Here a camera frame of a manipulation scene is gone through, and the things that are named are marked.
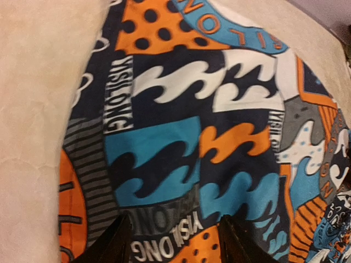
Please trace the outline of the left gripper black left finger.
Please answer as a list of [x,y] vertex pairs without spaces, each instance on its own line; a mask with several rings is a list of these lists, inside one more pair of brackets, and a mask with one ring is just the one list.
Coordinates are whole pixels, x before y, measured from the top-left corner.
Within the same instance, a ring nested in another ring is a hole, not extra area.
[[129,216],[119,215],[92,245],[87,228],[74,227],[70,233],[70,262],[129,262],[132,224]]

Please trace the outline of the blue orange patterned cloth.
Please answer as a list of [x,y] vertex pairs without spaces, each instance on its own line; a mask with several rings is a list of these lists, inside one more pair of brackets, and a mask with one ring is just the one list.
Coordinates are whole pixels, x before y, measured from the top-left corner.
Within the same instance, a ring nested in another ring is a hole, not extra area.
[[129,262],[222,262],[230,215],[277,262],[350,262],[350,128],[285,43],[216,1],[111,1],[60,160],[59,250],[122,214]]

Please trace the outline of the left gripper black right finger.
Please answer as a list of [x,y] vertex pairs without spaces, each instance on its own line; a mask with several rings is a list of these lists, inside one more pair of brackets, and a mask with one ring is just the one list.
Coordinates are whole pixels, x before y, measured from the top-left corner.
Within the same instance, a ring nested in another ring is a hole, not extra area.
[[232,216],[224,215],[218,225],[220,258],[226,263],[276,263],[249,238]]

